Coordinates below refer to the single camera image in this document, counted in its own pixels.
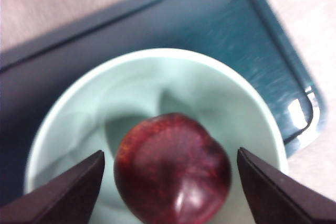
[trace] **bowl rim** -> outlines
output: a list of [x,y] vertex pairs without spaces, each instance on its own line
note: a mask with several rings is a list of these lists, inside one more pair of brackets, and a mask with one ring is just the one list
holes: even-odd
[[286,157],[286,151],[283,144],[282,136],[275,118],[273,117],[270,109],[268,108],[265,101],[259,95],[259,93],[252,87],[252,85],[244,79],[238,72],[225,65],[224,63],[209,57],[207,55],[177,48],[152,48],[145,49],[127,53],[125,55],[117,56],[112,58],[97,67],[91,69],[79,79],[77,79],[72,85],[70,85],[65,92],[57,99],[57,101],[49,109],[47,115],[44,117],[39,129],[34,137],[32,145],[29,150],[27,165],[25,169],[24,177],[24,193],[29,193],[32,191],[32,171],[37,163],[37,155],[34,153],[40,153],[42,143],[45,139],[45,136],[50,129],[52,122],[54,121],[56,115],[58,115],[61,108],[71,99],[71,97],[76,94],[82,87],[84,87],[89,81],[94,79],[100,74],[117,67],[118,65],[141,59],[148,58],[170,58],[170,59],[180,59],[180,60],[189,60],[193,62],[200,63],[202,65],[208,66],[216,71],[219,71],[221,74],[224,74],[230,78],[233,82],[239,85],[246,93],[252,97],[256,102],[257,106],[261,110],[263,116],[266,118],[267,126],[270,128],[272,141],[277,150],[277,162],[278,168],[283,173],[288,173],[288,162]]

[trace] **light green bowl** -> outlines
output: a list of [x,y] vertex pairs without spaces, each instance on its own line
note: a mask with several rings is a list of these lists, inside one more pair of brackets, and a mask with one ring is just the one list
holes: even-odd
[[125,133],[143,119],[181,112],[198,120],[226,150],[233,182],[210,223],[254,223],[236,154],[244,147],[287,172],[278,126],[257,91],[221,62],[181,49],[148,49],[114,58],[76,81],[55,103],[30,150],[24,191],[30,192],[93,152],[106,166],[90,223],[141,223],[121,200],[113,157]]

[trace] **dark pointed object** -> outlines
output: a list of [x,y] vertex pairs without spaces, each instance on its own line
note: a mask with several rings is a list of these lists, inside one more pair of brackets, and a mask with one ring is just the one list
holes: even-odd
[[88,223],[104,172],[97,151],[47,184],[0,209],[1,224]]
[[336,202],[299,184],[244,148],[237,164],[257,224],[335,224]]

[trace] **dark teal tray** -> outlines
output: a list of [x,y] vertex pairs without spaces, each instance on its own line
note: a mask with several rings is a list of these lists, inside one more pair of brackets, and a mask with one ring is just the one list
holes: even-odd
[[288,156],[324,124],[321,95],[265,0],[128,0],[2,55],[1,205],[22,193],[34,134],[65,88],[110,58],[156,47],[239,72],[271,109]]

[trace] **shiny fruit skin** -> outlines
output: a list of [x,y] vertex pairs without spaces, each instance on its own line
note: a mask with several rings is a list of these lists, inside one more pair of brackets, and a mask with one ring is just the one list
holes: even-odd
[[179,113],[144,120],[123,138],[114,161],[118,191],[147,224],[201,224],[225,201],[231,181],[222,147]]

